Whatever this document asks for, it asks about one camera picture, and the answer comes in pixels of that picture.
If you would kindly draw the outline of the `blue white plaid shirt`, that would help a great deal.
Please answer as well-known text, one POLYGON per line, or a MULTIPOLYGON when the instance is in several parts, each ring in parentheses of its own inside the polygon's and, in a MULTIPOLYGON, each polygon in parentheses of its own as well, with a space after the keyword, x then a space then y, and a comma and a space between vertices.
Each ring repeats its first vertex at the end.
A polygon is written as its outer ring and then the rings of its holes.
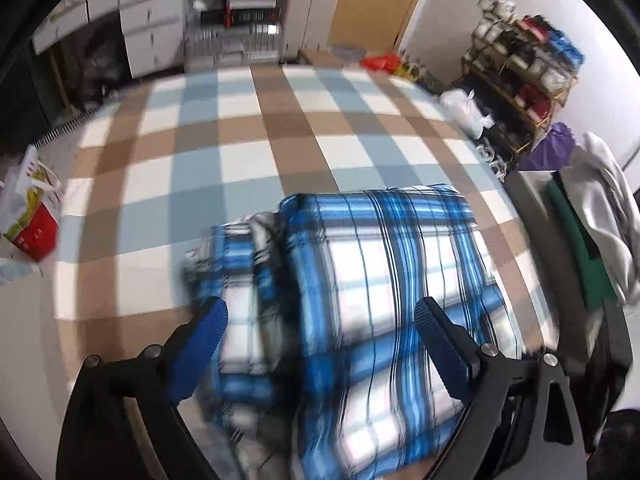
POLYGON ((186 256, 194 306, 229 321, 200 385, 248 471, 373 479, 439 451, 462 405, 414 326, 434 299, 479 344, 523 352, 465 198, 446 184, 288 196, 186 256))

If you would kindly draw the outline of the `grey folded clothes pile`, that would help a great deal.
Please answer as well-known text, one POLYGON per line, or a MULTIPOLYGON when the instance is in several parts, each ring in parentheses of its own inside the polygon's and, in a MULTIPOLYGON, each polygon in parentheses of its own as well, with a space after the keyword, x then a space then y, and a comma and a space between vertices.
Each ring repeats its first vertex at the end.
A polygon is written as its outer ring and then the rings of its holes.
POLYGON ((639 305, 639 207, 605 140, 586 132, 555 173, 560 190, 596 244, 623 307, 639 305))

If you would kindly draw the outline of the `red white paper bag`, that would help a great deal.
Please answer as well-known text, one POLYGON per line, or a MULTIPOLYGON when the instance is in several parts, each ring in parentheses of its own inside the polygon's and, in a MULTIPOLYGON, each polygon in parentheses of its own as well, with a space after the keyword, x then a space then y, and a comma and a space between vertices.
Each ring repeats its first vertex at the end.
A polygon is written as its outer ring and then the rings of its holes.
POLYGON ((63 188, 33 145, 1 182, 1 236, 40 262, 56 246, 63 188))

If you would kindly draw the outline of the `checkered brown blue bedsheet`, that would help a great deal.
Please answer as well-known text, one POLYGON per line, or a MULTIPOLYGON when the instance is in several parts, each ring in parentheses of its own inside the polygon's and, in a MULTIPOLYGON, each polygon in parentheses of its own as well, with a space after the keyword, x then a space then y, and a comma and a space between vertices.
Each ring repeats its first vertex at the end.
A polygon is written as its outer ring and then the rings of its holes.
POLYGON ((186 253, 295 193, 447 183, 468 200, 523 350, 559 329, 521 218, 472 140, 409 81, 262 66, 144 84, 73 135, 54 319, 68 377, 135 356, 188 305, 186 253))

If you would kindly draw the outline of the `white plastic bag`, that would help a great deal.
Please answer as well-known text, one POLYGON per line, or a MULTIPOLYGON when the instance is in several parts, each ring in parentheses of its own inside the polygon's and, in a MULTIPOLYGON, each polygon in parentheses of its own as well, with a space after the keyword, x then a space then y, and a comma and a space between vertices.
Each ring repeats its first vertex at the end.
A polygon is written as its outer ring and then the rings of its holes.
POLYGON ((484 131, 495 125, 495 119, 491 114, 484 115, 474 98, 474 91, 451 89, 442 92, 439 104, 472 140, 480 140, 484 131))

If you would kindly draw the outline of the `shoe rack with shoes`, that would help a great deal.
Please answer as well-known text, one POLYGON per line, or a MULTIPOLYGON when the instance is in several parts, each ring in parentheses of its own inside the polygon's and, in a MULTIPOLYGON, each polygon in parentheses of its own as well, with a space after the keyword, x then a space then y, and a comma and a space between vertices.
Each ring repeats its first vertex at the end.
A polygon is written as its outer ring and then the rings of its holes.
POLYGON ((494 120, 488 140, 514 166, 541 141, 578 83, 585 55, 540 15, 510 0, 478 0, 480 20, 460 80, 494 120))

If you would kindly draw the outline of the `orange plastic bag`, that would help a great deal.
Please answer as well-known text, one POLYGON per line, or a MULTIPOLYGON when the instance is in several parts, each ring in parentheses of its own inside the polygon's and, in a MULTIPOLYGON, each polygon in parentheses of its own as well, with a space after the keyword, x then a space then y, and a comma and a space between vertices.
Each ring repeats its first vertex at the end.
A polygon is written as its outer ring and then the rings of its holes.
POLYGON ((371 72, 383 72, 393 75, 402 65, 396 54, 365 56, 360 60, 360 66, 371 72))

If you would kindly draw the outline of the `clear plastic storage bin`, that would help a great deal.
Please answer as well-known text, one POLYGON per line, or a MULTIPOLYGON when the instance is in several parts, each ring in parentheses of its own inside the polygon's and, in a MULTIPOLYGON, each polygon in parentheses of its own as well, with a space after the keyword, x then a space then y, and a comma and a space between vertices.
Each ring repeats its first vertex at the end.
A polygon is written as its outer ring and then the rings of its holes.
POLYGON ((282 27, 251 24, 235 28, 192 26, 184 37, 183 66, 187 73, 215 68, 280 62, 282 27))

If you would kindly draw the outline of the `cardboard box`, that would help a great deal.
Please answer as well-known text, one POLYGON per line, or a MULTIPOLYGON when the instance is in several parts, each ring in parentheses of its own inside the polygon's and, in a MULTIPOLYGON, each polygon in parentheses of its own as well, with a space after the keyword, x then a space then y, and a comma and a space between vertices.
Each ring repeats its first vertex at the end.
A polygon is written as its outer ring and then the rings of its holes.
POLYGON ((328 51, 302 49, 298 54, 299 62, 314 66, 314 68, 337 68, 341 70, 348 65, 347 62, 328 51))

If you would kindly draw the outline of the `white drawer unit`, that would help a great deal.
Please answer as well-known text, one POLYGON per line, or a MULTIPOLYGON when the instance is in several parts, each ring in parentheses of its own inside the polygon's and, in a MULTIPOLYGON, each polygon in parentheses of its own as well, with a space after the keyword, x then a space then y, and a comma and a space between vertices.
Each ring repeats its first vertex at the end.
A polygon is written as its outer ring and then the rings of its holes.
POLYGON ((188 0, 75 0, 52 11, 32 36, 37 54, 79 29, 119 16, 132 78, 182 64, 188 0))

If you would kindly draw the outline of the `wooden door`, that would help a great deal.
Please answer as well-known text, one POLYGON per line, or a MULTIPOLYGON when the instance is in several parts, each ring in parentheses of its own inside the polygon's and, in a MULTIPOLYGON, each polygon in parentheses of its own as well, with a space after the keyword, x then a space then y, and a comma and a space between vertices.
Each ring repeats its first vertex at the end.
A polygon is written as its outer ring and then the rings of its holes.
POLYGON ((418 0, 338 0, 331 46, 385 53, 397 48, 418 0))

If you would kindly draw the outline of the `grey tall cabinet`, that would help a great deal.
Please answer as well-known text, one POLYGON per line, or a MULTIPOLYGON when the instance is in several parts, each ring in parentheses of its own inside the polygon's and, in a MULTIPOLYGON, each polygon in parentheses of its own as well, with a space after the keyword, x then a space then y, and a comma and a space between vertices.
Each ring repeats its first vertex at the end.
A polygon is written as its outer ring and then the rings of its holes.
POLYGON ((323 51, 338 0, 284 0, 283 57, 297 58, 301 50, 323 51))

